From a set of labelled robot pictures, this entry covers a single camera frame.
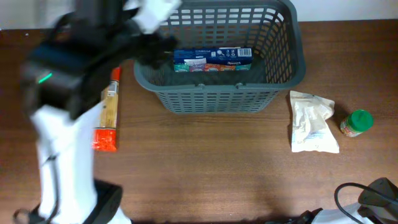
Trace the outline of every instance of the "jar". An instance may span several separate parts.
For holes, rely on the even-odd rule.
[[[340,130],[348,137],[358,136],[373,126],[373,117],[366,110],[357,110],[345,118]]]

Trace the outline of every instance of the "toothpaste box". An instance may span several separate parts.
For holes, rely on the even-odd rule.
[[[249,70],[253,61],[250,48],[174,50],[175,72],[219,72]]]

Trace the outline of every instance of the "white plastic packet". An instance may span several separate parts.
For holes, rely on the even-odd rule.
[[[335,102],[290,91],[290,103],[293,111],[292,152],[339,153],[336,139],[326,124],[326,120],[335,112]]]

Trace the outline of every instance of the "plastic basket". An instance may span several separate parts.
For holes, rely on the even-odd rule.
[[[135,62],[138,83],[177,114],[255,113],[278,91],[305,74],[297,13],[289,0],[184,1],[160,27],[180,49],[251,47],[249,71],[174,72],[173,61],[159,70]]]

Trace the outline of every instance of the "cable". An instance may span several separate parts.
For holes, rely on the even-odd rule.
[[[398,205],[398,200],[397,199],[393,199],[390,198],[389,196],[378,192],[377,190],[374,190],[368,186],[362,185],[362,184],[357,184],[357,183],[345,183],[345,184],[341,184],[340,186],[338,186],[335,190],[335,202],[336,205],[338,207],[338,209],[343,212],[348,218],[352,219],[354,222],[359,223],[359,224],[364,224],[363,222],[359,221],[357,218],[355,218],[354,216],[352,216],[351,214],[349,214],[345,209],[343,209],[343,207],[340,205],[339,201],[338,201],[338,192],[345,188],[345,187],[357,187],[357,188],[361,188],[363,190],[367,190],[370,191],[378,196],[380,196],[381,198],[383,198],[384,200],[394,204],[394,205]]]
[[[52,175],[53,175],[53,186],[54,186],[54,192],[55,192],[55,205],[54,205],[54,208],[53,208],[53,210],[52,210],[50,216],[48,217],[48,219],[43,220],[43,221],[40,221],[40,222],[37,222],[37,223],[35,223],[35,224],[50,224],[51,221],[54,219],[54,217],[57,215],[58,210],[59,210],[59,204],[60,204],[60,201],[59,201],[59,198],[60,198],[60,189],[59,189],[59,183],[58,183],[58,170],[57,170],[57,166],[56,166],[56,163],[55,163],[56,160],[57,160],[57,155],[54,154],[54,151],[52,150],[51,141],[48,140],[48,141],[45,141],[45,142],[46,142],[46,144],[47,144],[47,145],[46,145],[46,148],[47,148],[48,155],[50,155],[50,156],[49,156],[49,158],[44,162],[43,166],[44,166],[47,162],[50,162],[50,163],[51,163],[50,166],[51,166]],[[29,215],[30,215],[30,211],[28,211],[28,210],[26,210],[26,209],[20,208],[20,209],[16,210],[15,213],[14,213],[14,215],[12,216],[15,224],[23,224],[23,223],[18,219],[19,214],[22,214],[22,213],[25,214],[25,215],[27,215],[28,217],[29,217]]]

